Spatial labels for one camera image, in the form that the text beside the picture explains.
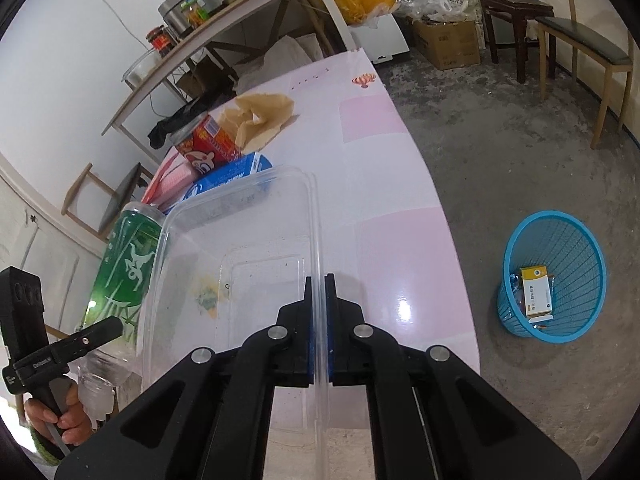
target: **silver screw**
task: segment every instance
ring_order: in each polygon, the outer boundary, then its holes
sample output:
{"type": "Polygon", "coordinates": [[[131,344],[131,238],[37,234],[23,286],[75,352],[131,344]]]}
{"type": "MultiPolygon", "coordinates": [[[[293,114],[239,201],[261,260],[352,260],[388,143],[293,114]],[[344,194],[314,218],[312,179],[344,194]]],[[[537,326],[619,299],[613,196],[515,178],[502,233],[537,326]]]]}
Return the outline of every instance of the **silver screw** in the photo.
{"type": "Polygon", "coordinates": [[[287,329],[280,325],[274,325],[267,330],[267,335],[271,339],[284,339],[287,336],[287,329]]]}
{"type": "Polygon", "coordinates": [[[449,359],[451,352],[449,352],[449,349],[444,346],[434,346],[429,350],[429,355],[434,361],[442,362],[449,359]]]}
{"type": "Polygon", "coordinates": [[[367,324],[356,325],[353,328],[353,333],[358,337],[366,339],[367,337],[371,337],[373,335],[373,329],[367,324]]]}
{"type": "Polygon", "coordinates": [[[208,348],[196,348],[191,352],[191,360],[197,365],[206,363],[211,359],[211,350],[208,348]]]}

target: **pink package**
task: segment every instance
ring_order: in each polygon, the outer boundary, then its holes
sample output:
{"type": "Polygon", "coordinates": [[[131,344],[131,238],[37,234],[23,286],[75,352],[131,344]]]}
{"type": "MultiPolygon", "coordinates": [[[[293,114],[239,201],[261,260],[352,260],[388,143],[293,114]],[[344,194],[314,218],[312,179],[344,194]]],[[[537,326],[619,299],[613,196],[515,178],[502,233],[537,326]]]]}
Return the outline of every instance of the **pink package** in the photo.
{"type": "Polygon", "coordinates": [[[180,198],[199,176],[178,150],[171,147],[146,188],[142,202],[162,210],[163,204],[180,198]]]}

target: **blue box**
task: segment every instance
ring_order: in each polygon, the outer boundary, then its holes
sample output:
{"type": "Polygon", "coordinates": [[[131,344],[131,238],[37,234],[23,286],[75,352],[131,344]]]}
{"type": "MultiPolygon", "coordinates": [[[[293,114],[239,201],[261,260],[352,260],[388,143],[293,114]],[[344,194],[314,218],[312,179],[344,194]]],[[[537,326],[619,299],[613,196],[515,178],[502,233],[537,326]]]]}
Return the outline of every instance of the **blue box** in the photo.
{"type": "Polygon", "coordinates": [[[242,156],[238,160],[230,162],[218,170],[211,171],[196,180],[184,196],[172,204],[171,207],[163,211],[163,213],[168,214],[176,205],[192,196],[204,193],[214,187],[222,186],[236,178],[242,178],[247,175],[258,173],[258,171],[268,170],[270,167],[271,163],[260,153],[253,152],[242,156]]]}

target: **brown paper bag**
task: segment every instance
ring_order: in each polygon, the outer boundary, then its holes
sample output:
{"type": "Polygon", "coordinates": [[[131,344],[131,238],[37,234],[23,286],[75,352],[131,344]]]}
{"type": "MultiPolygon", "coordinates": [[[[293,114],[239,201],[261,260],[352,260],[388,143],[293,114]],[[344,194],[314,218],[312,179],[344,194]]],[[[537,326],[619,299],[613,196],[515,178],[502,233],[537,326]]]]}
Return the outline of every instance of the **brown paper bag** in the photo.
{"type": "Polygon", "coordinates": [[[294,102],[284,94],[244,94],[235,102],[238,108],[222,110],[218,124],[244,155],[263,149],[293,114],[294,102]]]}

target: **red snack box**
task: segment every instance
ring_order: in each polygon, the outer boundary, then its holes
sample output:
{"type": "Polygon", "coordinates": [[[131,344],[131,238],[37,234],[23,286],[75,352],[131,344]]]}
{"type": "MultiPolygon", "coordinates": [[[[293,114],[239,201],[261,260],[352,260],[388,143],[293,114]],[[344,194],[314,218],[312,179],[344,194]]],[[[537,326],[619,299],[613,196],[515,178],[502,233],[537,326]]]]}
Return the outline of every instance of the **red snack box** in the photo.
{"type": "Polygon", "coordinates": [[[228,133],[206,112],[173,133],[171,142],[201,174],[242,156],[228,133]]]}

